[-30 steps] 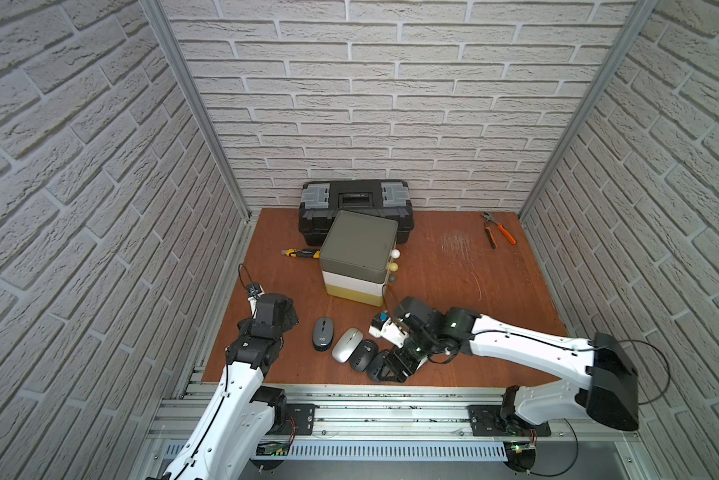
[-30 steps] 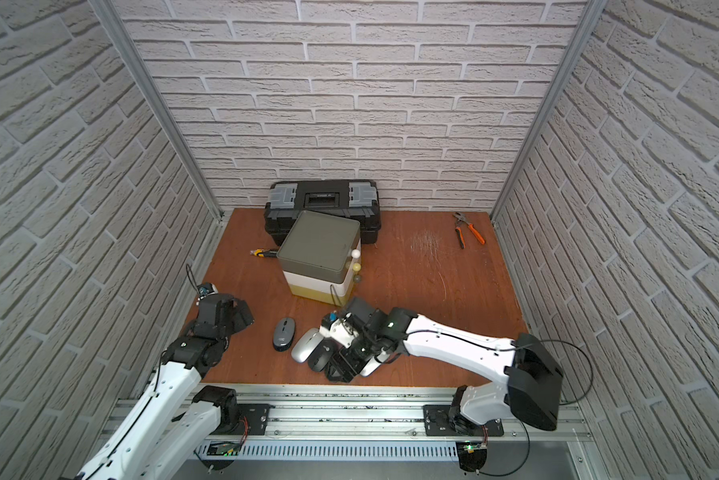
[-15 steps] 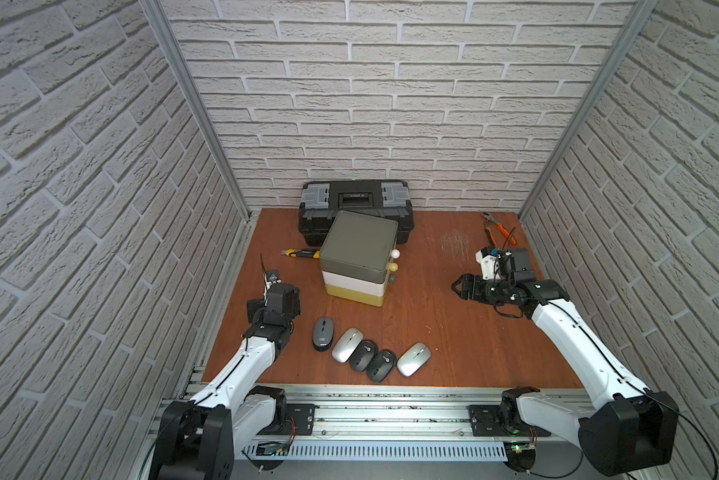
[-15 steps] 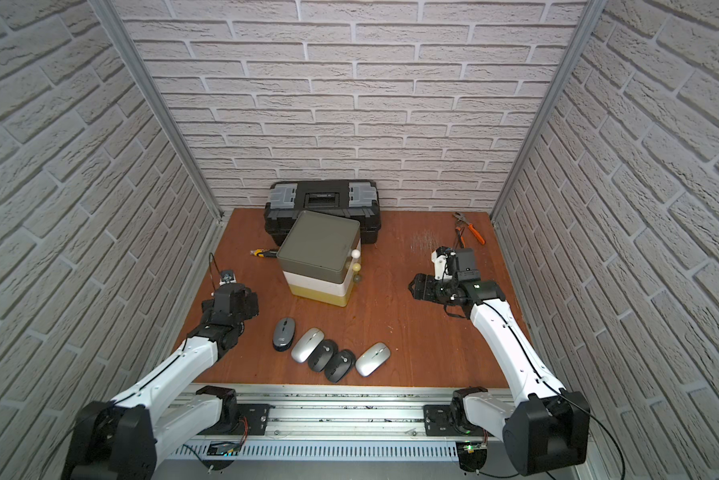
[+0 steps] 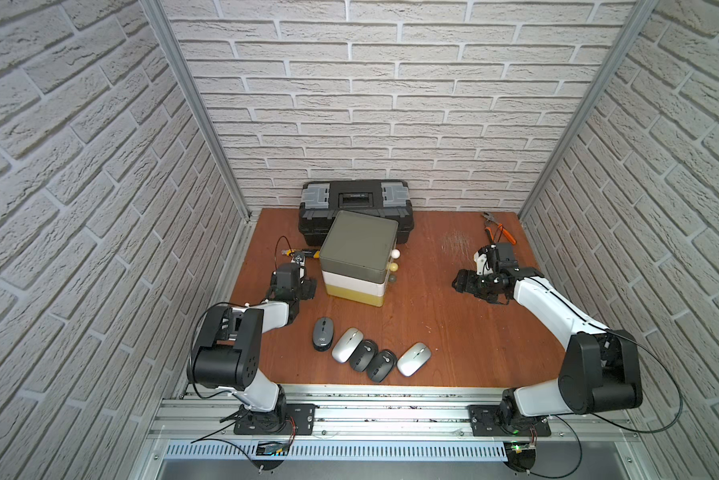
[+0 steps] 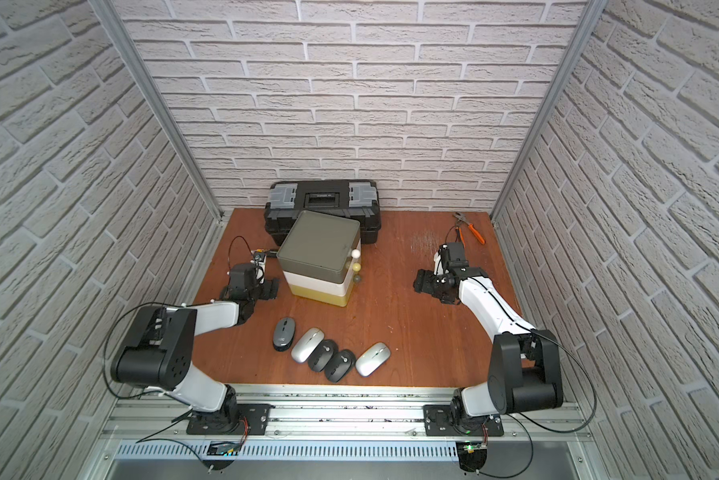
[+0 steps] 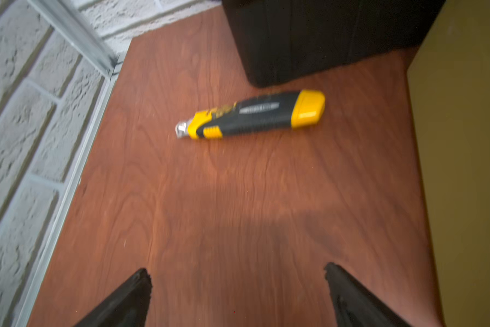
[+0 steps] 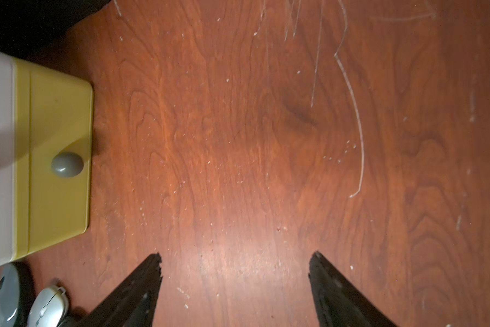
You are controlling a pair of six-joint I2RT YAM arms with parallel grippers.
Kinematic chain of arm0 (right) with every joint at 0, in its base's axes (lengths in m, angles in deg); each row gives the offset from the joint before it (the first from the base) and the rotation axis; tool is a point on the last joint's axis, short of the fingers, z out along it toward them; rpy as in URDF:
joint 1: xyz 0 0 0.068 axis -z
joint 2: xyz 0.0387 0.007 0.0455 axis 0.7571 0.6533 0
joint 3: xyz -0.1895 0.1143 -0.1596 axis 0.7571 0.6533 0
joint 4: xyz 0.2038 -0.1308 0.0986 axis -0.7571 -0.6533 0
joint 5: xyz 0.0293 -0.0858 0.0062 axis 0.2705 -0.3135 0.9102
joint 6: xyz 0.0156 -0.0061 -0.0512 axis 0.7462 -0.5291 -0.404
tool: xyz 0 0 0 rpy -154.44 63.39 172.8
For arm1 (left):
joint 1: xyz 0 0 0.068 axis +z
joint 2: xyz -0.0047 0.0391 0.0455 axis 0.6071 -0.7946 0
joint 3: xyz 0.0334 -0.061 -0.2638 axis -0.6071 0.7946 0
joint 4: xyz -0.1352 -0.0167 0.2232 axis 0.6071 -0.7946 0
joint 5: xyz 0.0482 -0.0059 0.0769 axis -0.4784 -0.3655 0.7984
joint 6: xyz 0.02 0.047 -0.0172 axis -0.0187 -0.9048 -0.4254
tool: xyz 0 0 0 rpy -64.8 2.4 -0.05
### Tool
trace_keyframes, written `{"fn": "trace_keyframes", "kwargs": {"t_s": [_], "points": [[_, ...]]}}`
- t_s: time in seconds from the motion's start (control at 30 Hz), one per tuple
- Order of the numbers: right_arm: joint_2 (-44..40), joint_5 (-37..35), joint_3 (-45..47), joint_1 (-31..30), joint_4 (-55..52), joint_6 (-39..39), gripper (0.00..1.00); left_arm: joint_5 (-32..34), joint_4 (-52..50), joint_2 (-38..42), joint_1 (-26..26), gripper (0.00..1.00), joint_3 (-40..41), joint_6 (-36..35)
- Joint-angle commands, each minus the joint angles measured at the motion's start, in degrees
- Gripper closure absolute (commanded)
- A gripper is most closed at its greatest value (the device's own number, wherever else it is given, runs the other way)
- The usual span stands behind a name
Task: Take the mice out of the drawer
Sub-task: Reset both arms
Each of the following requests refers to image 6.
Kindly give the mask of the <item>dark grey computer mouse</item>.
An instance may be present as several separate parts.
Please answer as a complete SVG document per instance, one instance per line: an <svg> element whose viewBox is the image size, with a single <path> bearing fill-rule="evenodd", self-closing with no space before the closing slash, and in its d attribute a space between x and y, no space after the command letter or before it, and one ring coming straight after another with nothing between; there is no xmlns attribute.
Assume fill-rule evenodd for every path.
<svg viewBox="0 0 719 480"><path fill-rule="evenodd" d="M293 318L281 318L275 325L272 345L275 351L283 352L289 350L295 336L295 321Z"/></svg>

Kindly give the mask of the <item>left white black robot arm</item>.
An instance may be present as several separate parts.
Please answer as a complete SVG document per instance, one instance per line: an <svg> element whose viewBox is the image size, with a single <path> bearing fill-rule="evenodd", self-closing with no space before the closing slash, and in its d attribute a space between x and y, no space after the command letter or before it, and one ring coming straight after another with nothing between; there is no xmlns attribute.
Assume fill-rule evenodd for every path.
<svg viewBox="0 0 719 480"><path fill-rule="evenodd" d="M276 279L265 278L265 259L258 256L229 269L219 300L138 308L111 360L110 378L147 393L164 393L197 413L223 410L231 388L193 364L194 338L245 324L257 302L274 299L277 289Z"/></svg>

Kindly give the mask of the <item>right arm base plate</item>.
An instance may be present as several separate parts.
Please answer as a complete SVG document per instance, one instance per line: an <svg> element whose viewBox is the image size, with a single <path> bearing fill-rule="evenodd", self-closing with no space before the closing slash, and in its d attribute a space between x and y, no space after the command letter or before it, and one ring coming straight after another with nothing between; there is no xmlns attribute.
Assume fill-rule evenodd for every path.
<svg viewBox="0 0 719 480"><path fill-rule="evenodd" d="M429 404L423 406L423 426L429 437L465 436L488 438L503 437L505 430L499 415L471 417L452 405Z"/></svg>

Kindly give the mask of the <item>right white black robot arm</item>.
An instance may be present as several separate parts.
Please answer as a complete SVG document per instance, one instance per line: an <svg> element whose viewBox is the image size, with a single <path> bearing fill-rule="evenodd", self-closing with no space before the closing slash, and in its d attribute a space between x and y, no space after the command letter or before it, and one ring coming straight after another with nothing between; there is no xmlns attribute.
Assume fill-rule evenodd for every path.
<svg viewBox="0 0 719 480"><path fill-rule="evenodd" d="M445 243L433 257L433 269L419 270L417 293L442 304L463 305L491 338L487 381L463 388L451 406L457 419L525 413L563 405L563 380L557 338L538 330L505 301L481 268L471 267L461 242Z"/></svg>

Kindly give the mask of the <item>grey three-drawer storage box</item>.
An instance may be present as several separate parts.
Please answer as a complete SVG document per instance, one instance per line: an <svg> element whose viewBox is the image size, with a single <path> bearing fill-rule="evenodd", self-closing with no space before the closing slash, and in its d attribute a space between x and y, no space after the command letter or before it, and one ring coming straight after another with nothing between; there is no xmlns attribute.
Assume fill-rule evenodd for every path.
<svg viewBox="0 0 719 480"><path fill-rule="evenodd" d="M361 224L304 210L279 247L277 260L294 296L347 306L361 269Z"/></svg>

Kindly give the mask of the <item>silver computer mouse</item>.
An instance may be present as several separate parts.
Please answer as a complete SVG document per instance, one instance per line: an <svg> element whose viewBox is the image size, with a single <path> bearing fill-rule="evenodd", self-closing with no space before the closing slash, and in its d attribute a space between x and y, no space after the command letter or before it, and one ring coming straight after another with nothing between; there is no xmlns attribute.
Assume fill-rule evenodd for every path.
<svg viewBox="0 0 719 480"><path fill-rule="evenodd" d="M301 336L291 349L291 358L298 364L307 362L312 352L325 338L324 333L318 328L310 328Z"/></svg>
<svg viewBox="0 0 719 480"><path fill-rule="evenodd" d="M355 362L355 369L360 376L367 377L379 369L391 357L389 346L377 342L363 352Z"/></svg>

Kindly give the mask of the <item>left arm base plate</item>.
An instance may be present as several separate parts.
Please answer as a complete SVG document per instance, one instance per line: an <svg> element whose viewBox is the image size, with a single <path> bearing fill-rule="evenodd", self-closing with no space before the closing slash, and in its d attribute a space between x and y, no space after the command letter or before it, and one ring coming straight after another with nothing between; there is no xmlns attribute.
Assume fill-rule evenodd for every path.
<svg viewBox="0 0 719 480"><path fill-rule="evenodd" d="M217 412L192 412L188 420L188 435L248 435L265 434L271 404L235 404Z"/></svg>

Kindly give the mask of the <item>black computer mouse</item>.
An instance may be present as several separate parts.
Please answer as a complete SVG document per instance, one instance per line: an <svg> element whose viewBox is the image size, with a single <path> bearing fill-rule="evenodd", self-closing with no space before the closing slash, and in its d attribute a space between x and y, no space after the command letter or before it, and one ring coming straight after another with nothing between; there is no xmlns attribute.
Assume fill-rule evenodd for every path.
<svg viewBox="0 0 719 480"><path fill-rule="evenodd" d="M331 339L323 339L307 358L308 367L314 372L323 372L335 356L337 344Z"/></svg>
<svg viewBox="0 0 719 480"><path fill-rule="evenodd" d="M354 353L348 349L337 352L323 370L326 379L331 383L338 383L353 368L355 360Z"/></svg>

